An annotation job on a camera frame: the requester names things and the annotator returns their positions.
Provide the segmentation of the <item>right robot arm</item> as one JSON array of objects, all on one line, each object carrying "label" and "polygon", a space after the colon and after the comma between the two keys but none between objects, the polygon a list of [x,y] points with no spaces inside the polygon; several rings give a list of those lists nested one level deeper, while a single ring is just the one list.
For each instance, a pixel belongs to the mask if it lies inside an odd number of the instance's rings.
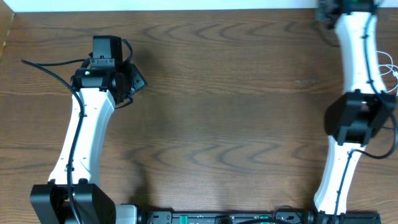
[{"label": "right robot arm", "polygon": [[318,20],[335,31],[343,61],[343,94],[325,111],[328,154],[314,209],[302,223],[381,223],[376,212],[348,212],[346,200],[361,156],[385,159],[397,149],[397,136],[383,155],[366,152],[371,138],[391,121],[397,131],[396,97],[382,80],[376,47],[380,1],[329,0],[318,2]]}]

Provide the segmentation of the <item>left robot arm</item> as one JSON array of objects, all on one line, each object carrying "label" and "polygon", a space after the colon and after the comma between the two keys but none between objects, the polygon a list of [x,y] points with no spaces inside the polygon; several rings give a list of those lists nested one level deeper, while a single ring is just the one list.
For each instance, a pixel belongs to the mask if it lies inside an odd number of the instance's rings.
[{"label": "left robot arm", "polygon": [[58,161],[46,184],[34,185],[30,202],[41,223],[137,223],[135,205],[116,205],[100,189],[100,160],[111,115],[133,102],[147,82],[123,57],[128,41],[93,37],[93,51],[71,77],[72,113]]}]

